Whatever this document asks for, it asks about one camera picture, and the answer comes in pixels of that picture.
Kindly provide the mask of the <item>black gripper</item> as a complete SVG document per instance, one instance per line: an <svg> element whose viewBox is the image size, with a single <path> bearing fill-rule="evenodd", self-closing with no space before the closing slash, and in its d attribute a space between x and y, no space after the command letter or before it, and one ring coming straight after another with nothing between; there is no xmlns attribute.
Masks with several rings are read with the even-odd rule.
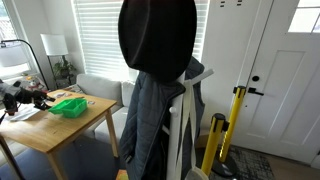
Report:
<svg viewBox="0 0 320 180"><path fill-rule="evenodd" d="M46 110L50 108L47 101L54 102L55 98L48 96L42 91L29 91L23 88L17 90L6 90L2 102L5 106L5 112L8 115L14 115L18 111L18 104L30 104L33 103L34 107L40 110Z"/></svg>

